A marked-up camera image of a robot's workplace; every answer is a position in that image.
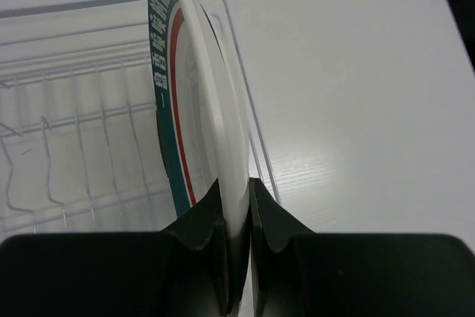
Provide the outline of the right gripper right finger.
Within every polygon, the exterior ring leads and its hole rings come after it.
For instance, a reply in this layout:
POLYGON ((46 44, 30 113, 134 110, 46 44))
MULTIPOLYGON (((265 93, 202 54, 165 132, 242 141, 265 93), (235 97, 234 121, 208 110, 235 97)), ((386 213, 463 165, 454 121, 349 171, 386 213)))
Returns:
POLYGON ((256 316, 472 316, 474 254, 458 238, 317 233, 249 183, 256 316))

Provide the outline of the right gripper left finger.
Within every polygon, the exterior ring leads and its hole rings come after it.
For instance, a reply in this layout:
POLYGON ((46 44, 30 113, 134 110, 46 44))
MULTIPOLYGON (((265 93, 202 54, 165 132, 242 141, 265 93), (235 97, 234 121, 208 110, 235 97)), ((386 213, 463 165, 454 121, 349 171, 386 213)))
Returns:
POLYGON ((225 316, 226 253, 217 183, 160 231, 16 235, 1 244, 1 314, 225 316))

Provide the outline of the green red rimmed plate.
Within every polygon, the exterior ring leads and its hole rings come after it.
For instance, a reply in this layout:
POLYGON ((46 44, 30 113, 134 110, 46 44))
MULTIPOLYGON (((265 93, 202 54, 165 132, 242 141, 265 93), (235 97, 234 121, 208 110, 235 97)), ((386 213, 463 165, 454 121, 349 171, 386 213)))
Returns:
POLYGON ((199 0, 148 0, 157 133, 183 215, 217 183, 231 241, 249 206, 249 121, 223 22, 199 0))

